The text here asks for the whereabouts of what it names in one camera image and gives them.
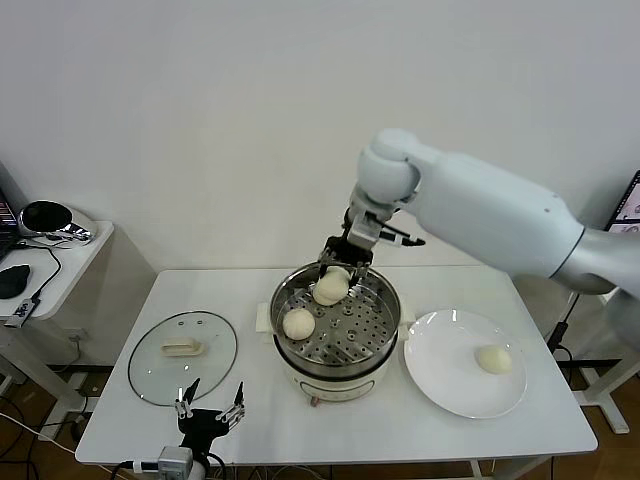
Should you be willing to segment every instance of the cable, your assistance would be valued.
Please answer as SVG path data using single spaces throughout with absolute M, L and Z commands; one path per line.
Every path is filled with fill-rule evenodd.
M 13 408 L 16 409 L 16 411 L 18 412 L 18 414 L 20 415 L 20 420 L 22 422 L 24 422 L 24 413 L 22 413 L 22 410 L 20 410 L 20 408 L 18 407 L 18 405 L 16 405 L 13 400 L 8 399 L 7 397 L 5 397 L 4 395 L 0 395 L 0 399 L 4 400 L 5 402 L 7 402 L 9 405 L 11 405 Z M 21 428 L 20 429 L 20 433 L 18 434 L 18 436 L 13 440 L 13 442 L 11 442 L 11 444 L 5 448 L 2 453 L 0 453 L 0 458 L 3 458 L 7 453 L 9 453 L 11 451 L 11 449 L 13 447 L 16 446 L 16 444 L 20 441 L 20 439 L 22 438 L 22 434 L 24 433 L 24 429 Z
M 3 463 L 8 465 L 26 465 L 27 468 L 33 468 L 33 473 L 35 474 L 36 480 L 40 480 L 40 474 L 38 473 L 36 464 L 31 460 L 0 460 L 0 464 Z
M 216 454 L 211 452 L 207 453 L 207 457 L 213 458 L 216 462 L 218 462 L 218 464 L 220 465 L 220 468 L 222 469 L 222 480 L 227 480 L 227 467 L 222 461 L 222 459 Z
M 322 475 L 320 475 L 318 472 L 311 470 L 308 467 L 305 467 L 303 465 L 287 465 L 285 467 L 280 467 L 276 473 L 273 475 L 273 477 L 271 478 L 271 480 L 276 480 L 277 476 L 280 475 L 280 473 L 282 473 L 284 470 L 286 470 L 287 468 L 297 468 L 298 470 L 303 470 L 305 472 L 310 473 L 311 475 L 313 475 L 317 480 L 325 480 L 324 477 L 322 477 Z
M 31 299 L 35 300 L 37 298 L 40 298 L 40 294 L 42 293 L 42 289 L 44 287 L 46 287 L 47 284 L 51 280 L 53 280 L 56 275 L 58 275 L 58 273 L 60 273 L 60 270 L 62 270 L 62 264 L 60 263 L 60 260 L 58 260 L 58 257 L 56 257 L 56 254 L 53 253 L 53 250 L 51 249 L 51 247 L 39 247 L 39 246 L 36 246 L 36 245 L 28 245 L 26 243 L 17 243 L 17 244 L 15 244 L 13 246 L 14 250 L 27 250 L 29 248 L 35 248 L 36 250 L 46 250 L 47 252 L 49 252 L 49 255 L 51 255 L 51 258 L 53 258 L 55 260 L 56 265 L 57 265 L 56 271 L 53 272 L 51 274 L 51 276 L 49 276 L 49 278 L 47 278 L 42 285 L 40 285 L 40 288 L 38 288 L 33 295 L 31 295 Z
M 24 428 L 25 430 L 28 430 L 28 431 L 29 431 L 29 432 L 31 432 L 33 435 L 35 435 L 34 439 L 35 439 L 35 438 L 37 438 L 37 437 L 43 437 L 43 438 L 46 438 L 46 439 L 47 439 L 47 440 L 49 440 L 51 443 L 53 443 L 56 447 L 58 447 L 58 448 L 60 448 L 60 449 L 64 450 L 64 451 L 65 451 L 65 452 L 67 452 L 67 453 L 70 453 L 70 454 L 71 454 L 71 455 L 73 455 L 73 456 L 74 456 L 74 458 L 75 458 L 75 454 L 76 454 L 76 452 L 74 452 L 74 451 L 73 451 L 73 450 L 71 450 L 70 448 L 67 448 L 67 447 L 65 447 L 65 446 L 63 446 L 63 445 L 60 445 L 60 444 L 59 444 L 58 442 L 56 442 L 53 438 L 48 437 L 47 435 L 44 435 L 44 434 L 42 434 L 42 433 L 36 432 L 33 428 L 31 428 L 31 427 L 29 427 L 29 426 L 25 425 L 25 424 L 24 424 L 24 423 L 22 423 L 22 422 L 19 422 L 19 421 L 18 421 L 18 420 L 16 420 L 15 418 L 10 417 L 9 415 L 4 414 L 4 413 L 2 413 L 2 412 L 0 412 L 0 417 L 4 417 L 4 418 L 6 418 L 7 420 L 12 421 L 12 422 L 13 422 L 13 423 L 15 423 L 16 425 L 21 426 L 21 427 L 22 427 L 22 428 Z M 112 473 L 112 472 L 111 472 L 111 470 L 109 470 L 109 469 L 108 469 L 108 468 L 106 468 L 106 467 L 103 467 L 102 465 L 96 465 L 96 467 L 99 467 L 99 468 L 101 468 L 102 470 L 107 471 L 108 473 Z M 112 478 L 116 478 L 116 476 L 118 476 L 118 477 L 122 478 L 123 480 L 127 480 L 127 479 L 126 479 L 125 477 L 123 477 L 122 475 L 115 475 L 115 476 L 113 476 Z
M 260 466 L 256 465 L 255 467 L 253 467 L 253 470 L 251 470 L 251 473 L 249 474 L 249 476 L 247 477 L 247 480 L 251 480 L 251 477 L 253 477 L 254 473 L 256 473 L 258 471 L 258 468 Z
M 564 347 L 562 345 L 558 345 L 558 349 L 559 350 L 564 350 L 565 352 L 567 352 L 567 354 L 569 355 L 569 362 L 573 362 L 573 355 L 571 355 L 571 352 L 569 351 L 569 349 L 567 347 Z M 572 374 L 573 374 L 573 368 L 569 367 L 569 378 L 567 379 L 567 383 L 569 384 L 569 387 L 571 387 Z
M 571 315 L 571 313 L 573 313 L 573 309 L 575 308 L 576 304 L 578 303 L 578 300 L 580 299 L 579 293 L 573 292 L 572 295 L 573 295 L 573 299 L 569 300 L 571 302 L 569 311 L 567 311 L 564 318 L 556 324 L 555 328 L 553 329 L 553 332 L 551 333 L 551 336 L 547 340 L 547 347 L 549 348 L 549 351 L 551 353 L 555 352 L 556 349 L 558 348 L 558 345 L 560 345 L 560 342 L 562 342 L 562 337 L 564 336 L 564 333 L 567 331 L 567 328 L 569 328 L 569 323 L 568 323 L 569 316 Z
M 74 338 L 74 339 L 70 339 L 73 343 L 76 344 L 76 357 L 71 360 L 69 363 L 67 363 L 64 367 L 62 367 L 59 370 L 53 370 L 51 369 L 51 371 L 53 373 L 62 373 L 64 371 L 66 371 L 71 365 L 73 365 L 74 363 L 76 363 L 78 360 L 80 360 L 80 357 L 82 357 L 82 352 L 80 351 L 80 339 L 78 338 Z
M 89 405 L 89 397 L 85 395 L 84 397 L 84 405 L 82 406 L 82 410 L 80 412 L 80 414 L 82 415 L 86 410 L 87 410 L 87 406 Z M 38 430 L 42 430 L 43 425 L 44 425 L 44 421 L 46 418 L 49 417 L 49 414 L 51 413 L 51 410 L 53 410 L 53 406 L 51 406 L 51 408 L 47 411 L 46 415 L 43 417 L 42 422 L 40 423 L 40 425 L 38 425 Z M 29 451 L 27 452 L 27 461 L 31 461 L 31 455 L 33 454 L 33 449 L 36 445 L 36 439 L 38 437 L 37 436 L 33 436 L 31 438 L 31 443 L 29 444 Z M 29 474 L 29 470 L 27 470 L 27 480 L 29 480 L 30 478 L 30 474 Z
M 116 477 L 120 477 L 120 475 L 118 475 L 118 470 L 120 470 L 121 468 L 132 469 L 133 468 L 133 462 L 131 460 L 127 460 L 126 462 L 120 462 L 118 465 L 116 465 L 114 467 L 113 470 L 111 470 L 111 472 L 110 472 L 111 476 L 109 477 L 109 480 L 114 480 Z

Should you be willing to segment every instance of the white table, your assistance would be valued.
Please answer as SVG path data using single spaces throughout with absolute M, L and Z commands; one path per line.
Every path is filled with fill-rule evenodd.
M 173 408 L 136 397 L 128 361 L 140 338 L 187 310 L 224 316 L 238 354 L 224 381 L 196 407 L 221 408 L 244 381 L 246 417 L 212 451 L 228 464 L 399 463 L 534 457 L 511 462 L 496 478 L 517 478 L 549 455 L 586 452 L 597 440 L 509 278 L 483 266 L 380 268 L 418 316 L 456 307 L 493 318 L 520 342 L 528 369 L 522 403 L 498 419 L 470 420 L 432 403 L 415 386 L 398 350 L 366 397 L 309 406 L 283 374 L 273 345 L 255 332 L 256 306 L 290 270 L 165 271 L 118 358 L 76 451 L 83 463 L 154 461 L 182 439 Z
M 73 287 L 78 283 L 82 274 L 113 232 L 113 224 L 111 222 L 102 221 L 97 222 L 97 224 L 98 233 L 91 243 L 68 250 L 54 249 L 62 269 L 42 290 L 40 304 L 22 329 L 10 329 L 0 326 L 0 356 L 60 400 L 51 411 L 46 423 L 61 421 L 60 417 L 64 417 L 67 411 L 80 411 L 83 408 L 85 399 L 75 389 L 80 387 L 86 374 L 74 374 L 68 384 L 64 382 L 40 360 L 30 347 L 29 342 L 23 338 L 21 330 L 28 329 L 29 324 L 32 322 L 52 317 L 59 310 Z M 16 298 L 0 300 L 0 317 L 13 314 L 20 302 L 24 298 L 33 295 L 56 269 L 55 261 L 46 250 L 14 250 L 2 259 L 0 270 L 22 264 L 31 266 L 31 276 L 27 288 Z M 12 377 L 10 380 L 3 382 L 6 386 L 17 373 L 10 371 L 7 365 L 4 367 L 0 364 L 0 368 Z M 91 411 L 95 403 L 95 400 L 90 401 L 87 404 L 87 410 Z M 42 433 L 50 436 L 55 435 L 58 428 L 58 426 L 45 427 Z

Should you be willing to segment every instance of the white cable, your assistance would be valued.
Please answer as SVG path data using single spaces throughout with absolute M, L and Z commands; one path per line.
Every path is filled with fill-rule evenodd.
M 34 435 L 37 435 L 38 437 L 43 437 L 46 438 L 47 440 L 49 440 L 51 443 L 53 443 L 56 447 L 61 448 L 62 450 L 64 450 L 65 452 L 70 453 L 71 455 L 73 455 L 73 458 L 75 459 L 75 455 L 76 452 L 74 452 L 73 450 L 71 450 L 70 448 L 67 448 L 63 445 L 60 445 L 58 442 L 56 442 L 53 438 L 48 437 L 42 433 L 36 432 L 34 429 L 32 429 L 31 427 L 27 427 L 24 423 L 19 422 L 18 420 L 16 420 L 13 417 L 10 417 L 9 415 L 6 415 L 2 412 L 0 412 L 0 416 L 6 418 L 7 420 L 12 421 L 13 423 L 15 423 L 16 425 L 20 425 L 22 428 L 24 428 L 25 430 L 28 430 L 29 432 L 33 433 Z M 111 473 L 111 470 L 109 470 L 107 467 L 103 467 L 102 465 L 95 465 L 96 467 L 99 467 L 101 469 L 103 469 L 105 472 L 108 472 L 109 474 Z M 116 476 L 122 478 L 122 480 L 128 480 L 127 478 L 123 477 L 120 474 L 117 474 Z
M 311 475 L 313 475 L 318 480 L 325 480 L 324 477 L 322 477 L 318 472 L 311 470 L 310 468 L 305 467 L 303 465 L 287 465 L 286 467 L 280 467 L 280 469 L 278 469 L 278 471 L 273 475 L 273 478 L 271 480 L 276 480 L 276 477 L 280 475 L 280 473 L 286 470 L 287 468 L 297 468 L 298 470 L 304 470 L 305 472 L 308 472 Z

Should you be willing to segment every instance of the power cord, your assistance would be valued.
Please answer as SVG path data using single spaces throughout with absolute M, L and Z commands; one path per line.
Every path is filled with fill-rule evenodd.
M 309 467 L 305 467 L 304 465 L 287 465 L 285 467 L 280 467 L 276 471 L 276 473 L 274 473 L 274 475 L 271 478 L 271 480 L 276 480 L 278 475 L 280 475 L 283 471 L 285 471 L 288 468 L 295 468 L 295 469 L 302 470 L 304 472 L 310 473 L 317 480 L 325 480 L 324 477 L 322 475 L 320 475 L 318 472 L 316 472 L 315 470 L 310 469 Z
M 53 260 L 56 262 L 56 271 L 53 272 L 51 274 L 51 276 L 49 276 L 49 278 L 47 278 L 44 283 L 42 285 L 40 285 L 40 288 L 38 288 L 35 293 L 33 295 L 31 295 L 31 299 L 32 300 L 36 300 L 38 298 L 40 298 L 40 294 L 42 293 L 42 290 L 44 289 L 44 287 L 46 287 L 49 282 L 51 280 L 53 280 L 55 278 L 56 275 L 58 275 L 58 273 L 60 273 L 60 270 L 62 270 L 62 264 L 60 263 L 60 260 L 58 260 L 58 257 L 56 257 L 56 254 L 53 253 L 53 250 L 51 247 L 40 247 L 40 246 L 36 246 L 36 245 L 28 245 L 26 243 L 16 243 L 13 246 L 14 250 L 28 250 L 28 249 L 36 249 L 36 250 L 46 250 L 49 252 L 49 255 L 51 255 L 51 258 L 53 258 Z
M 553 332 L 551 333 L 551 336 L 549 337 L 549 340 L 547 340 L 547 347 L 549 348 L 549 351 L 552 354 L 558 348 L 560 348 L 559 346 L 560 346 L 560 342 L 562 342 L 562 337 L 564 337 L 564 334 L 567 331 L 567 328 L 569 328 L 569 323 L 567 322 L 567 320 L 569 319 L 569 316 L 573 312 L 573 309 L 576 307 L 576 304 L 578 303 L 579 299 L 580 299 L 580 294 L 573 293 L 573 300 L 570 300 L 571 306 L 569 307 L 569 311 L 564 316 L 564 318 L 556 324 L 555 328 L 553 329 Z
M 27 430 L 27 431 L 31 432 L 31 433 L 34 435 L 34 439 L 35 439 L 35 438 L 37 438 L 37 437 L 44 437 L 44 438 L 46 438 L 46 439 L 47 439 L 47 440 L 49 440 L 51 443 L 53 443 L 56 447 L 58 447 L 58 448 L 60 448 L 60 449 L 64 450 L 65 452 L 70 453 L 70 454 L 71 454 L 71 455 L 73 455 L 73 456 L 74 456 L 74 458 L 75 458 L 75 454 L 76 454 L 76 452 L 74 452 L 74 451 L 73 451 L 73 450 L 71 450 L 70 448 L 67 448 L 67 447 L 65 447 L 65 446 L 63 446 L 63 445 L 60 445 L 60 444 L 59 444 L 58 442 L 56 442 L 53 438 L 48 437 L 47 435 L 44 435 L 44 434 L 42 434 L 42 433 L 40 433 L 40 432 L 36 432 L 36 431 L 35 431 L 34 429 L 32 429 L 31 427 L 29 427 L 29 426 L 25 425 L 24 423 L 22 423 L 22 422 L 20 422 L 20 421 L 16 420 L 15 418 L 13 418 L 13 417 L 11 417 L 11 416 L 9 416 L 9 415 L 5 414 L 5 413 L 0 412 L 0 417 L 6 418 L 7 420 L 9 420 L 9 421 L 11 421 L 11 422 L 15 423 L 16 425 L 21 426 L 21 427 L 22 427 L 22 428 L 24 428 L 25 430 Z M 32 462 L 31 462 L 31 460 L 30 460 L 30 459 L 28 459 L 28 460 L 26 460 L 26 461 L 23 461 L 22 463 L 32 463 Z M 96 465 L 96 466 L 97 466 L 98 468 L 101 468 L 102 470 L 105 470 L 107 473 L 112 473 L 112 472 L 111 472 L 111 470 L 109 470 L 109 469 L 108 469 L 108 468 L 106 468 L 106 467 L 103 467 L 102 465 Z M 123 480 L 127 480 L 127 479 L 126 479 L 125 477 L 123 477 L 122 475 L 114 475 L 112 478 L 115 478 L 116 476 L 117 476 L 117 477 L 122 478 Z
M 216 462 L 218 462 L 218 465 L 220 465 L 220 468 L 222 469 L 222 480 L 227 480 L 227 467 L 225 466 L 222 459 L 211 452 L 207 453 L 207 457 L 213 458 Z
M 16 405 L 13 400 L 10 400 L 9 398 L 5 397 L 4 395 L 0 395 L 0 399 L 4 400 L 5 402 L 7 402 L 9 405 L 11 405 L 16 412 L 18 412 L 18 415 L 20 415 L 20 420 L 22 422 L 24 422 L 24 413 L 22 413 L 22 410 L 20 410 L 20 407 L 18 407 L 18 405 Z M 16 438 L 13 440 L 13 442 L 11 442 L 11 444 L 9 444 L 9 446 L 7 448 L 5 448 L 2 453 L 0 453 L 0 458 L 3 458 L 7 453 L 9 453 L 11 451 L 11 449 L 13 447 L 16 446 L 16 444 L 20 441 L 20 439 L 22 438 L 22 434 L 24 433 L 24 429 L 21 428 L 20 429 L 20 433 L 18 433 L 18 435 L 16 436 Z
M 80 339 L 79 338 L 70 338 L 69 340 L 71 340 L 73 343 L 76 344 L 76 356 L 73 360 L 71 360 L 69 363 L 67 363 L 64 367 L 62 367 L 59 370 L 51 370 L 53 373 L 62 373 L 65 372 L 71 365 L 73 365 L 74 363 L 76 363 L 78 360 L 80 360 L 80 357 L 82 357 L 82 351 L 80 350 Z
M 567 355 L 569 355 L 569 363 L 573 363 L 573 355 L 571 355 L 571 351 L 567 348 L 567 347 L 563 347 L 562 345 L 558 345 L 558 350 L 563 350 L 565 352 L 567 352 Z M 571 387 L 571 378 L 573 375 L 573 368 L 571 368 L 571 365 L 569 365 L 569 378 L 567 378 L 567 384 L 569 385 L 569 387 Z

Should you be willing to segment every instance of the laptop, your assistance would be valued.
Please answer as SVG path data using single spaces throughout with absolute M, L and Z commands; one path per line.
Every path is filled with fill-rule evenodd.
M 640 170 L 631 180 L 618 203 L 616 211 L 605 227 L 607 232 L 637 233 L 640 232 Z
M 7 197 L 0 191 L 0 260 L 19 239 L 18 221 L 7 202 Z

